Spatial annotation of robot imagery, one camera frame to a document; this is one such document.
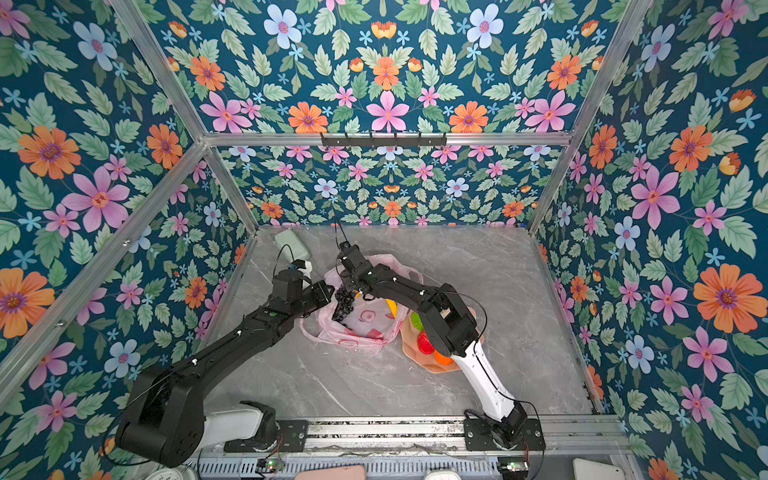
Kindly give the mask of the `fake yellow banana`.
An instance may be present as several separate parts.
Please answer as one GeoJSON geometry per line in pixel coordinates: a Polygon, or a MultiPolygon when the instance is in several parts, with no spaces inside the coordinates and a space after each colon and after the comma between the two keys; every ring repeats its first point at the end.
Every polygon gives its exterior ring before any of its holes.
{"type": "Polygon", "coordinates": [[[396,318],[396,317],[398,316],[398,305],[397,305],[397,303],[396,303],[396,302],[394,302],[393,300],[389,300],[389,299],[387,299],[387,300],[386,300],[386,304],[387,304],[387,306],[388,306],[388,308],[389,308],[389,311],[390,311],[390,313],[391,313],[391,316],[392,316],[393,318],[396,318]]]}

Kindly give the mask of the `pink plastic bag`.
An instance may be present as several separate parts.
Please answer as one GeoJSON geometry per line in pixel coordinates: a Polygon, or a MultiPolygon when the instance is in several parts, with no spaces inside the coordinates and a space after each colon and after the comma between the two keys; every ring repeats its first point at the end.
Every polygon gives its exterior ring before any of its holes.
{"type": "MultiPolygon", "coordinates": [[[[341,266],[335,266],[323,275],[325,282],[333,286],[335,292],[344,287],[340,278],[342,271],[341,266]]],[[[302,334],[312,342],[377,355],[396,340],[406,316],[414,311],[393,300],[398,305],[398,316],[393,318],[386,304],[387,299],[365,299],[361,293],[354,291],[354,310],[344,324],[339,324],[332,320],[336,307],[335,292],[329,305],[309,318],[298,321],[302,334]]]]}

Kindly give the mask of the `fake green lime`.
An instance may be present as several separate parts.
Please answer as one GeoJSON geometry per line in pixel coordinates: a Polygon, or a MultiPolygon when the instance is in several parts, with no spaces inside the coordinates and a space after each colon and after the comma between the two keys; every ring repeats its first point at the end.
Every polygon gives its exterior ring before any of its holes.
{"type": "Polygon", "coordinates": [[[423,331],[424,326],[420,315],[417,312],[411,314],[411,324],[417,331],[423,331]]]}

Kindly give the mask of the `pink scalloped bowl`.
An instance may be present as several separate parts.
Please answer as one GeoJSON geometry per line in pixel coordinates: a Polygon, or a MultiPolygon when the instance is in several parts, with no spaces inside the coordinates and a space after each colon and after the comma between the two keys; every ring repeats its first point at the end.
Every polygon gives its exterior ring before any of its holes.
{"type": "Polygon", "coordinates": [[[405,356],[432,374],[461,371],[461,366],[452,358],[441,356],[437,350],[426,345],[421,336],[422,327],[420,317],[415,311],[406,316],[400,329],[405,356]]]}

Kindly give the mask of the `fake red strawberry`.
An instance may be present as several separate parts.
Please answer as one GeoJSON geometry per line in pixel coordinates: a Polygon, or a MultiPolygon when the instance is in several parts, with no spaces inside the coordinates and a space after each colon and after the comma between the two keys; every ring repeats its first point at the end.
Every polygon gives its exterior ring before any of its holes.
{"type": "Polygon", "coordinates": [[[421,331],[417,337],[417,348],[422,355],[431,356],[435,351],[425,331],[421,331]]]}

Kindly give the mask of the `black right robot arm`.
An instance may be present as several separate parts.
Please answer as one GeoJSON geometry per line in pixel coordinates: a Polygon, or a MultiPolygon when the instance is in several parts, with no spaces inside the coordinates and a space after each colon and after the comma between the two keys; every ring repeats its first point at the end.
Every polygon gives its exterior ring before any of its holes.
{"type": "Polygon", "coordinates": [[[528,415],[495,372],[481,345],[477,321],[462,295],[450,284],[428,286],[384,264],[373,264],[359,247],[344,241],[338,261],[343,284],[365,296],[392,300],[415,311],[427,339],[459,366],[478,396],[494,442],[509,449],[522,440],[528,415]]]}

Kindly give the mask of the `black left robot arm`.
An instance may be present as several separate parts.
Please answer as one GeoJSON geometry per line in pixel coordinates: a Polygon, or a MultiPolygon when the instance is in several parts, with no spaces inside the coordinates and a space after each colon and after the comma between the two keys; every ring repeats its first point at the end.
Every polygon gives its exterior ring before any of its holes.
{"type": "Polygon", "coordinates": [[[253,356],[285,337],[298,318],[329,305],[335,288],[305,285],[297,269],[280,271],[264,304],[216,342],[167,368],[142,371],[115,434],[116,446],[148,461],[176,467],[203,446],[213,422],[204,413],[207,395],[253,356]]]}

